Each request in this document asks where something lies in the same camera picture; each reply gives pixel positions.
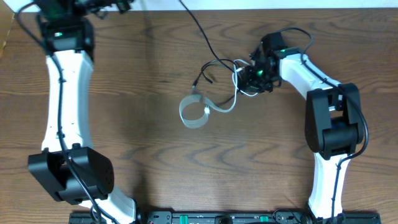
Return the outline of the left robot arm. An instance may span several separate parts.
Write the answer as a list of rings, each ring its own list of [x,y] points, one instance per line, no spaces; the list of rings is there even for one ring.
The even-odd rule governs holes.
[[[111,161],[95,151],[88,121],[95,35],[89,14],[130,9],[129,1],[36,1],[40,36],[49,71],[49,115],[41,152],[28,158],[38,183],[58,202],[90,209],[95,223],[141,223],[133,199],[114,184]]]

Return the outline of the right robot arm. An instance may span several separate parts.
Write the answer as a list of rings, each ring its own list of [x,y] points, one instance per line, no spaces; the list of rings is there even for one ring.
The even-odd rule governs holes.
[[[289,47],[281,31],[265,35],[238,76],[238,90],[272,92],[282,82],[305,99],[305,139],[315,158],[310,214],[303,223],[338,223],[345,172],[358,144],[368,143],[358,87],[342,84],[317,68],[304,49]]]

